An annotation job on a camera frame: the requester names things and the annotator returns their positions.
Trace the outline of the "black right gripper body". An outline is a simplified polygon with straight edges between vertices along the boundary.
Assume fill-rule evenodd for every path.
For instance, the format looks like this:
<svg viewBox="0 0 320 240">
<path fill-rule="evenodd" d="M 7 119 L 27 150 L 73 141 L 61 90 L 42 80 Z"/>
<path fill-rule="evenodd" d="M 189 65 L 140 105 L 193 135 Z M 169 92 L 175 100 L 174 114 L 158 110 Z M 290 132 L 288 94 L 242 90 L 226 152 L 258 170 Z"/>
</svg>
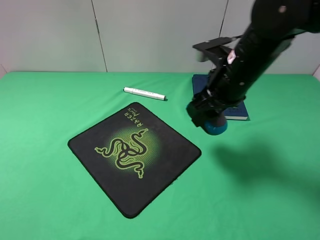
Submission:
<svg viewBox="0 0 320 240">
<path fill-rule="evenodd" d="M 244 99 L 245 97 L 236 101 L 223 100 L 204 88 L 193 95 L 190 105 L 193 110 L 201 113 L 209 111 L 220 113 L 223 111 L 225 117 L 246 117 L 247 108 Z"/>
</svg>

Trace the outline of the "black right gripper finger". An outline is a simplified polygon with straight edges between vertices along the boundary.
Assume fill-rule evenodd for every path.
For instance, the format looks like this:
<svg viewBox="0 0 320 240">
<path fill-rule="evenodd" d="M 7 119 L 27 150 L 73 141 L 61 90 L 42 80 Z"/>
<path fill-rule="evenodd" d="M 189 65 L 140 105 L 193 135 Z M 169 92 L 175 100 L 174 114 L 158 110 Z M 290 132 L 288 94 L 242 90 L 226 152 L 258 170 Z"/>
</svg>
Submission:
<svg viewBox="0 0 320 240">
<path fill-rule="evenodd" d="M 186 111 L 196 127 L 203 127 L 205 122 L 212 118 L 212 116 L 208 115 L 206 112 L 197 109 L 191 102 L 187 105 Z"/>
</svg>

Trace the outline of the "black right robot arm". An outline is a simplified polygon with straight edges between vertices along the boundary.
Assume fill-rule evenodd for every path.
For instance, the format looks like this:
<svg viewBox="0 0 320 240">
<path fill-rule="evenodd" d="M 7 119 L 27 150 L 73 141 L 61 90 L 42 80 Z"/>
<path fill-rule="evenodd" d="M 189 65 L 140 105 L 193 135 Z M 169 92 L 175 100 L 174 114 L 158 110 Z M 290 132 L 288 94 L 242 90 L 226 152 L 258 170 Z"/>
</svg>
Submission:
<svg viewBox="0 0 320 240">
<path fill-rule="evenodd" d="M 244 101 L 249 88 L 294 38 L 319 31 L 318 0 L 256 0 L 242 35 L 193 45 L 201 61 L 215 65 L 207 85 L 186 107 L 193 124 L 210 135 L 226 127 L 224 111 Z"/>
</svg>

